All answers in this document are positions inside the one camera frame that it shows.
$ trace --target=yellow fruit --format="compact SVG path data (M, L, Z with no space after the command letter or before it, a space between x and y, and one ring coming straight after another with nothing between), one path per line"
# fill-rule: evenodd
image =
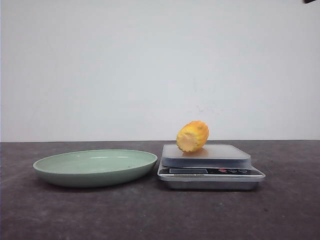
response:
M184 152L195 152L205 145L209 136L208 126L203 121L192 121L176 136L176 144Z

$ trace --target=dark gray table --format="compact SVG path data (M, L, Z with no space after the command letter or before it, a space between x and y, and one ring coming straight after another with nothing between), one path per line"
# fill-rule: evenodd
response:
M215 141L252 157L266 180L254 191L170 190L146 176L100 188L64 188L37 178L43 157L134 149L161 157L164 143L1 144L2 240L320 239L320 141Z

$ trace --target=ceramic plate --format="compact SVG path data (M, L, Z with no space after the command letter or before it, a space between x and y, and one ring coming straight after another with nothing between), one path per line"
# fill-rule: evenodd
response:
M104 149L63 153L33 164L48 183L74 188L121 184L142 177L156 164L157 156L137 150Z

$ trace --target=scale platform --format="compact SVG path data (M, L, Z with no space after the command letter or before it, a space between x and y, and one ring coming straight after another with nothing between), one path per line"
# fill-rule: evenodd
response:
M227 144L206 144L191 154L165 144L157 174L172 189L252 190L265 178L249 154Z

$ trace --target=plate rim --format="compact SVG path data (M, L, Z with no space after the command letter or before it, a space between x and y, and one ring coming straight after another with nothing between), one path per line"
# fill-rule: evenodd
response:
M74 153L83 153L83 152L96 152L96 151L128 151L128 152L139 152L139 153L144 153L144 154L148 154L154 157L154 159L147 164L143 164L143 165L139 165L139 166L135 166L135 167L131 167L131 168L126 168L126 169L118 169L118 170L111 170L111 171L96 171L96 172L73 172L73 173L65 173L65 172L53 172L53 171L46 171L43 169L40 169L36 166L37 163L48 159L48 158L52 158L52 157L56 157L56 156L61 156L61 155L67 155L67 154L74 154ZM46 174L54 174L54 175L95 175L95 174L107 174L107 173L114 173L114 172L121 172L121 171L129 171L129 170L133 170L133 169L138 169L138 168L142 168L142 167L146 167L148 165L152 165L155 164L158 160L158 156L155 155L154 153L151 152L147 152L147 151L140 151L140 150L133 150L133 149L91 149L91 150L81 150L81 151L71 151L71 152L64 152L64 153L59 153L59 154L55 154L55 155L51 155L51 156L46 156L43 157L37 161L35 161L32 165L33 169L36 170L37 172L41 172L41 173L46 173Z

